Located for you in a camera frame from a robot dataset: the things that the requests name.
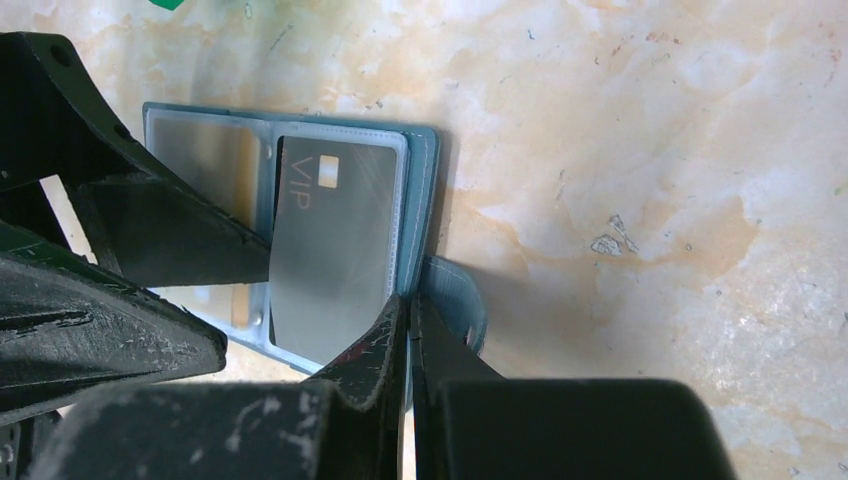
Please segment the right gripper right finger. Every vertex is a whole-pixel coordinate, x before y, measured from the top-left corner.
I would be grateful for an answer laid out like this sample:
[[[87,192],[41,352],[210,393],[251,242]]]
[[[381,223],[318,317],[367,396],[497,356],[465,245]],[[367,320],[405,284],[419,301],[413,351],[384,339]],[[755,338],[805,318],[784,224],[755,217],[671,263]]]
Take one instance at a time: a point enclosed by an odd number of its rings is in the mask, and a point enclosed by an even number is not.
[[[421,479],[731,479],[710,414],[663,379],[509,379],[410,307]]]

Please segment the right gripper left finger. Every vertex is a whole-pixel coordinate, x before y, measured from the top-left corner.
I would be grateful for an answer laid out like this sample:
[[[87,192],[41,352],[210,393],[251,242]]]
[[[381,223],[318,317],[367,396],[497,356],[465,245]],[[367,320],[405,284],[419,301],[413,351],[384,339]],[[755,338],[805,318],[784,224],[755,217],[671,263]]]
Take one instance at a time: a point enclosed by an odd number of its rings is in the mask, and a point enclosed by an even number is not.
[[[77,404],[32,479],[396,479],[406,304],[300,382],[101,388]]]

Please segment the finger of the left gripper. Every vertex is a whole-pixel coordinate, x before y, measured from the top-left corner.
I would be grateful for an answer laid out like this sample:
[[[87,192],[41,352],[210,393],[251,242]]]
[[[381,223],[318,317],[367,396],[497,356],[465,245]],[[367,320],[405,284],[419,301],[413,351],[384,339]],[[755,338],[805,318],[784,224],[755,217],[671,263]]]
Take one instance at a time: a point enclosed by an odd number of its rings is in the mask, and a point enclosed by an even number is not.
[[[101,384],[215,373],[225,334],[28,230],[1,225],[1,421],[70,405]]]
[[[1,37],[1,219],[62,244],[57,176],[103,269],[142,287],[258,283],[269,243],[129,133],[64,36]]]

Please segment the dark grey VIP card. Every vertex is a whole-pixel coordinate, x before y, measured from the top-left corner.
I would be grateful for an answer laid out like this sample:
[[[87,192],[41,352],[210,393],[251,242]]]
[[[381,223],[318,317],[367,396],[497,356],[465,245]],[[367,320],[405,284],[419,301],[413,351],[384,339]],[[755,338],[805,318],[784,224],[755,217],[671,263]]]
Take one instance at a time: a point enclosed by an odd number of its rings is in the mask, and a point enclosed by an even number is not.
[[[286,135],[270,257],[275,344],[327,364],[386,301],[398,154]]]

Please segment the blue leather card holder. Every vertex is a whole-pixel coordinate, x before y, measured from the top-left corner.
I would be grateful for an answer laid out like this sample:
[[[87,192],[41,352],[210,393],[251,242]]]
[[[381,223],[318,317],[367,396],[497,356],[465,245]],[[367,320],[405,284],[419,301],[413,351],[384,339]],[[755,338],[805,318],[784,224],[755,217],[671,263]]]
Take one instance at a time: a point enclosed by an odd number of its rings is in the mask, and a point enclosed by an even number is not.
[[[273,114],[148,102],[143,107],[147,149],[182,180],[272,238],[280,178],[281,137],[388,146],[398,154],[390,253],[394,295],[430,296],[452,333],[480,352],[488,318],[473,278],[459,265],[431,256],[426,239],[435,204],[440,139],[421,125]],[[258,283],[168,287],[165,295],[232,341],[296,370],[325,366],[276,346],[270,274]]]

